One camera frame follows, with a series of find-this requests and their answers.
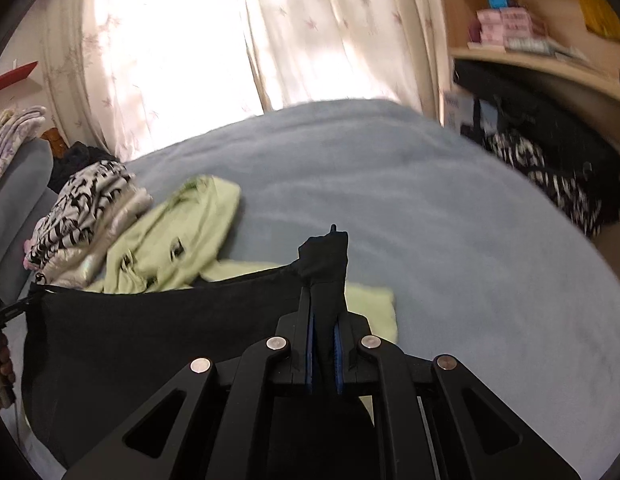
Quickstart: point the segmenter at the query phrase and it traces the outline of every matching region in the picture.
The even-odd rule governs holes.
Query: light green garment
[[[215,261],[241,189],[198,176],[130,227],[107,251],[106,276],[87,290],[137,294],[181,288]]]
[[[206,282],[219,282],[276,267],[280,266],[264,262],[220,260],[206,266],[201,271],[201,277]],[[367,317],[370,330],[374,335],[396,343],[397,326],[392,290],[379,286],[365,286],[346,282],[345,292],[347,309],[350,312]]]

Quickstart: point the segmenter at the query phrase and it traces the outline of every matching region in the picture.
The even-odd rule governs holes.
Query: mattress
[[[313,103],[128,168],[156,203],[196,174],[237,182],[224,257],[285,264],[336,223],[347,278],[394,291],[406,353],[455,355],[584,480],[620,452],[620,283],[538,189],[458,134],[391,102]],[[16,346],[23,332],[19,318]]]

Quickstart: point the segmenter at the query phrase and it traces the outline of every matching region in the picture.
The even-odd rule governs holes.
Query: human hand
[[[14,369],[12,366],[12,361],[10,359],[8,338],[3,332],[0,333],[0,375],[0,379],[2,381],[4,381],[6,378],[10,383],[14,383],[14,381],[16,380],[16,375],[14,375]]]

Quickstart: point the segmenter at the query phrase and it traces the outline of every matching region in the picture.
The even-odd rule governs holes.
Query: triangular cutout
[[[474,390],[465,388],[461,394],[485,454],[497,454],[520,442],[521,437]]]
[[[184,400],[186,393],[174,390],[123,437],[125,445],[151,458],[160,457]]]

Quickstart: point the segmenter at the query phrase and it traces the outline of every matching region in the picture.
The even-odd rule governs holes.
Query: brown leather item
[[[68,145],[61,137],[61,134],[57,128],[50,128],[43,135],[41,135],[41,138],[50,143],[50,146],[52,147],[52,154],[56,158],[61,158],[63,153],[68,150]]]

